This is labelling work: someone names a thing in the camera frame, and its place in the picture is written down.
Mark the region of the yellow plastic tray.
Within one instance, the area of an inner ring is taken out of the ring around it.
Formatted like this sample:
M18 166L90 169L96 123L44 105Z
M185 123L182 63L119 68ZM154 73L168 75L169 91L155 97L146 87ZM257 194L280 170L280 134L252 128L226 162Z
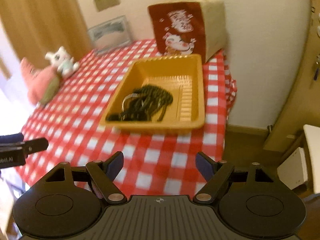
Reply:
M100 125L120 131L185 134L205 121L200 55L135 61L111 96Z

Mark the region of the red white checkered tablecloth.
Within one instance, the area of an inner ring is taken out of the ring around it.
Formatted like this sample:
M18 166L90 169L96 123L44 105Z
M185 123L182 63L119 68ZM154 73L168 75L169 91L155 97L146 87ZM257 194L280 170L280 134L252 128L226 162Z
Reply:
M93 51L85 55L53 100L35 108L23 126L25 139L44 137L49 145L16 168L22 180L34 185L61 162L84 166L120 151L124 166L115 184L125 195L196 194L205 184L196 154L221 159L236 87L223 50L203 65L203 90L197 87L196 57L175 57L173 62L181 68L165 74L154 40L136 41L103 56ZM121 110L112 97L124 80L129 85L125 94L169 80L164 88L175 100L162 121L156 116L151 122L105 121L109 112Z

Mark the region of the pink plush toy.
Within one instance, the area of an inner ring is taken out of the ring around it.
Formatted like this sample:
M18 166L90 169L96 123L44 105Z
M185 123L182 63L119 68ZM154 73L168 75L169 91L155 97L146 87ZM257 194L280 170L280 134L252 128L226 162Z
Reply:
M45 106L57 94L60 78L54 66L43 69L36 68L26 57L20 62L23 80L28 89L28 99L33 105Z

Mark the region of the white chair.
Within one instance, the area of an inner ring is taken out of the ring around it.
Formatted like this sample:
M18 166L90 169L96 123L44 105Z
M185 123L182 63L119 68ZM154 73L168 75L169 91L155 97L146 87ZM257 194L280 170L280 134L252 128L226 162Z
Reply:
M301 198L319 195L319 127L303 126L302 135L283 155L277 174Z

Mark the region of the white bunny plush toy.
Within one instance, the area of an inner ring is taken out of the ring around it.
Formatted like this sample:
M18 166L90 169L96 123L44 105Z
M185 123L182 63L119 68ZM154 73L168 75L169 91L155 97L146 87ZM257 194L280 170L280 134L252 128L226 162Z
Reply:
M61 46L55 53L48 52L45 59L50 61L51 65L56 68L58 74L63 79L71 77L74 72L79 69L79 62L75 62L74 58L67 53L67 50Z

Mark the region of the wooden door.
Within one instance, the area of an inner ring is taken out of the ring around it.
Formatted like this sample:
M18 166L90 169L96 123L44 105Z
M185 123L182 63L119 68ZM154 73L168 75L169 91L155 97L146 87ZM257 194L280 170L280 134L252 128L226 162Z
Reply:
M310 0L310 9L319 0ZM302 134L304 125L319 126L319 77L313 80L314 64L310 46L311 15L303 56L289 97L268 135L264 149L285 152Z

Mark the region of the red lucky cat cushion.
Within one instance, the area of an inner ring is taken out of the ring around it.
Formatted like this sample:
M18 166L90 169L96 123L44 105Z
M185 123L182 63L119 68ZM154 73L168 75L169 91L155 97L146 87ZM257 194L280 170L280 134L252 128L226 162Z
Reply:
M206 63L227 43L223 0L169 0L148 13L162 55L199 54Z

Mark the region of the silver picture frame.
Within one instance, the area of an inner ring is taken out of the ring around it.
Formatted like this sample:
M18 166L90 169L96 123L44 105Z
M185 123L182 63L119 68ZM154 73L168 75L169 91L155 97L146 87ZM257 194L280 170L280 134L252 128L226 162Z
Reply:
M88 35L98 55L129 46L133 42L125 15L89 28Z

